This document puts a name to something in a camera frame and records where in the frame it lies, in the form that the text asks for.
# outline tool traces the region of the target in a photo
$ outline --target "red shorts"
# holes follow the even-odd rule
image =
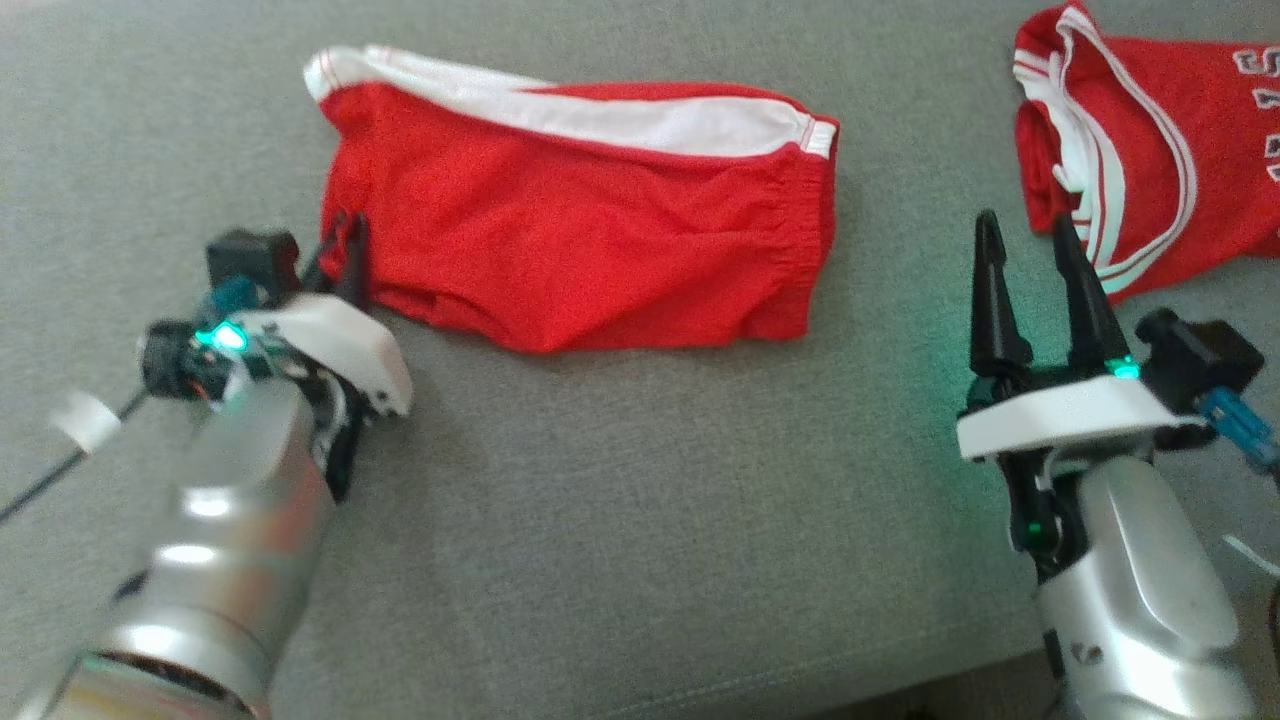
[[[387,47],[325,50],[306,81],[342,136],[321,227],[366,215],[381,305],[526,352],[808,327],[838,126],[794,100],[553,86]]]

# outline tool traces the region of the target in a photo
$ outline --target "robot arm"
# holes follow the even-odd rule
[[[1196,415],[1240,392],[1262,356],[1226,323],[1169,310],[1143,320],[1129,355],[1069,217],[1055,227],[1068,286],[1068,364],[1032,368],[1002,277],[1004,242],[978,218],[970,368],[956,423],[966,460],[991,459],[1009,486],[1014,547],[1036,562],[1037,600],[1068,715],[1088,720],[1256,717],[1230,650],[1239,626],[1156,450],[1213,439]]]
[[[291,254],[288,236],[221,238],[210,268],[216,259],[225,277],[201,316],[156,323],[145,338],[148,391],[218,413],[175,470],[141,571],[20,720],[270,717],[268,688],[358,430],[412,400],[396,340],[357,309],[364,299],[300,291]]]

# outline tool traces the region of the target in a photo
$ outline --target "gray fabric surface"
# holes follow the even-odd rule
[[[719,79],[845,123],[840,232],[809,337],[522,357],[388,318],[415,415],[367,434],[278,716],[788,716],[1037,647],[1006,498],[956,457],[973,217],[1020,319],[1065,350],[1027,238],[1011,38],[1038,0],[0,3],[0,495],[64,450],[69,388],[120,402],[133,343],[202,291],[233,224],[314,245],[334,133],[300,70],[380,42],[559,81]],[[1105,28],[1276,40],[1271,0],[1094,3]],[[1275,263],[1137,299],[1280,352]],[[1280,416],[1280,374],[1253,392]],[[0,705],[87,633],[198,425],[154,402],[0,528]],[[1219,536],[1280,555],[1274,491],[1225,447],[1161,461]]]

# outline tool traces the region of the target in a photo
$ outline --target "black cable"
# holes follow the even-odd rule
[[[138,392],[136,392],[133,397],[124,404],[124,407],[116,413],[116,418],[119,418],[122,423],[128,420],[129,415],[133,415],[133,413],[142,406],[146,398],[146,388],[140,388]],[[58,480],[67,477],[67,473],[74,470],[76,466],[79,465],[86,457],[88,457],[88,454],[77,448],[67,457],[67,460],[63,460],[52,470],[45,473],[42,478],[32,483],[31,487],[28,487],[22,495],[15,497],[12,502],[9,502],[9,505],[5,505],[4,510],[0,510],[0,525],[8,523],[14,515],[22,512],[22,510],[31,505],[36,498],[45,495],[49,488],[58,484]]]

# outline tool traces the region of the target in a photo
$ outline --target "white trim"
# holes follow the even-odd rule
[[[369,46],[330,47],[303,70],[316,102],[362,82],[384,82],[453,110],[507,127],[616,147],[675,155],[750,158],[795,143],[831,156],[836,126],[765,97],[588,100],[522,92],[552,83]]]
[[[1080,193],[1080,208],[1073,213],[1076,220],[1088,220],[1085,251],[1098,272],[1102,287],[1115,293],[1146,272],[1187,228],[1196,206],[1197,177],[1190,146],[1178,126],[1155,100],[1147,95],[1124,68],[1120,59],[1106,46],[1093,22],[1078,8],[1068,6],[1057,20],[1064,53],[1053,53],[1047,60],[1043,78],[1025,68],[1014,67],[1014,77],[1023,85],[1029,100],[1039,100],[1050,109],[1050,123],[1061,138],[1061,169],[1053,174],[1069,192]],[[1080,36],[1096,49],[1115,81],[1151,115],[1152,122],[1169,145],[1178,168],[1178,210],[1169,228],[1147,245],[1112,263],[1117,250],[1125,209],[1125,173],[1115,143],[1105,128],[1071,97],[1066,88],[1066,74],[1075,54],[1075,37]],[[1032,64],[1038,59],[1025,51],[1015,51],[1015,61]]]
[[[1110,247],[1105,243],[1100,252],[1098,275],[1102,279],[1102,287],[1107,292],[1117,292],[1138,279],[1138,277],[1140,277],[1147,268],[1149,268],[1157,259],[1160,259],[1161,255],[1165,254],[1165,251],[1169,250],[1169,247],[1172,246],[1178,237],[1181,236],[1183,231],[1187,229],[1187,224],[1190,222],[1192,210],[1196,206],[1196,163],[1192,156],[1190,145],[1187,142],[1187,138],[1183,137],[1183,133],[1178,129],[1172,118],[1170,118],[1169,114],[1165,113],[1164,108],[1152,100],[1151,96],[1142,90],[1138,82],[1133,79],[1133,76],[1130,76],[1129,70],[1125,69],[1123,63],[1120,63],[1120,59],[1116,58],[1116,55],[1102,41],[1102,37],[1098,35],[1097,28],[1093,26],[1093,22],[1089,20],[1088,15],[1082,13],[1075,6],[1068,8],[1062,12],[1062,17],[1059,19],[1059,33],[1062,35],[1064,38],[1071,37],[1070,32],[1062,32],[1064,28],[1079,32],[1103,56],[1107,65],[1111,68],[1111,73],[1115,76],[1116,82],[1119,82],[1120,86],[1128,91],[1133,99],[1137,100],[1138,104],[1142,105],[1142,108],[1151,115],[1152,120],[1156,123],[1156,128],[1160,131],[1160,135],[1169,145],[1174,156],[1174,164],[1178,168],[1178,211],[1175,213],[1170,227],[1164,233],[1137,251],[1129,254],[1128,258],[1119,263],[1112,264],[1110,261],[1111,254],[1115,250],[1114,242]],[[1069,61],[1064,64],[1064,77],[1066,73],[1066,65],[1069,65]],[[1108,210],[1114,211],[1115,208],[1108,205]],[[1116,218],[1116,238],[1119,238],[1123,213],[1117,213],[1117,215],[1120,217]]]
[[[1030,50],[1014,49],[1014,61],[1048,74],[1048,60],[1033,54]]]

